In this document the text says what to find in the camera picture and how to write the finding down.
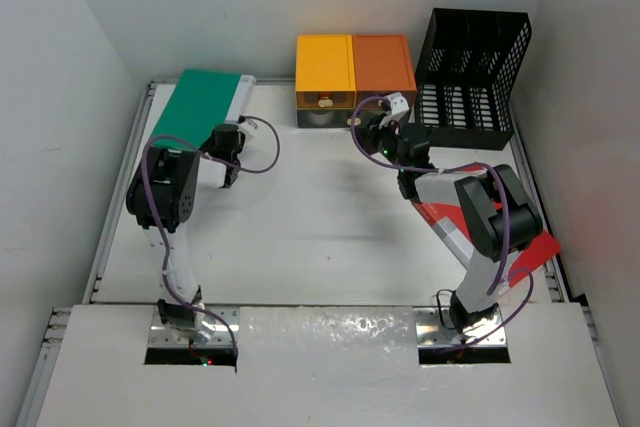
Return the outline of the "green clip file folder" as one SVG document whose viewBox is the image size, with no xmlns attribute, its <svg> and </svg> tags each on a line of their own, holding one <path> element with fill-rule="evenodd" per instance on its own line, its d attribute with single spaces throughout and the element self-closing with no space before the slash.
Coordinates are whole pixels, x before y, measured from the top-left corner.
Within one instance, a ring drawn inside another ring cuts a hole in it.
<svg viewBox="0 0 640 427">
<path fill-rule="evenodd" d="M 239 122 L 255 86 L 251 75 L 185 70 L 151 136 L 176 137 L 199 148 L 216 126 Z"/>
</svg>

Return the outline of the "transparent grey drawer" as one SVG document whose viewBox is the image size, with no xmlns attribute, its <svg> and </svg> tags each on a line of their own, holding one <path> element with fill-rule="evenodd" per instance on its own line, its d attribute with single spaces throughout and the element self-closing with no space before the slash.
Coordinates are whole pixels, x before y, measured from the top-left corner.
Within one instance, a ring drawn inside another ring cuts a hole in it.
<svg viewBox="0 0 640 427">
<path fill-rule="evenodd" d="M 300 109 L 297 111 L 299 128 L 346 128 L 349 126 L 352 109 Z"/>
</svg>

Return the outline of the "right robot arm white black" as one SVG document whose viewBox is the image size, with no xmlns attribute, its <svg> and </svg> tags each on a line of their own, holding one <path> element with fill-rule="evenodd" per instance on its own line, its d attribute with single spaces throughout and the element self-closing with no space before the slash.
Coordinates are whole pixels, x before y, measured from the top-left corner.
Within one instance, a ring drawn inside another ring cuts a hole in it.
<svg viewBox="0 0 640 427">
<path fill-rule="evenodd" d="M 513 168 L 472 162 L 438 169 L 430 161 L 424 125 L 398 126 L 382 114 L 353 126 L 351 134 L 361 153 L 382 155 L 381 165 L 397 172 L 404 199 L 416 206 L 461 209 L 471 251 L 462 262 L 465 276 L 451 294 L 449 318 L 461 333 L 490 317 L 509 256 L 525 250 L 543 231 L 540 214 Z"/>
</svg>

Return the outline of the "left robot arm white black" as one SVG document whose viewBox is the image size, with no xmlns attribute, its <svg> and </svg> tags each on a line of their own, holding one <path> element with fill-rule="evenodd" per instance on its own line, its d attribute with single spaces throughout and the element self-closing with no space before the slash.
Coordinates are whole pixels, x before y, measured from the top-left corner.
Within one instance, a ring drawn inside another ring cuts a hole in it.
<svg viewBox="0 0 640 427">
<path fill-rule="evenodd" d="M 189 259 L 186 222 L 195 207 L 200 161 L 218 160 L 220 174 L 205 177 L 215 187 L 236 180 L 246 134 L 235 124 L 217 125 L 196 148 L 171 135 L 151 137 L 126 193 L 125 205 L 161 256 L 160 320 L 177 336 L 197 344 L 211 340 L 220 319 L 206 310 Z"/>
</svg>

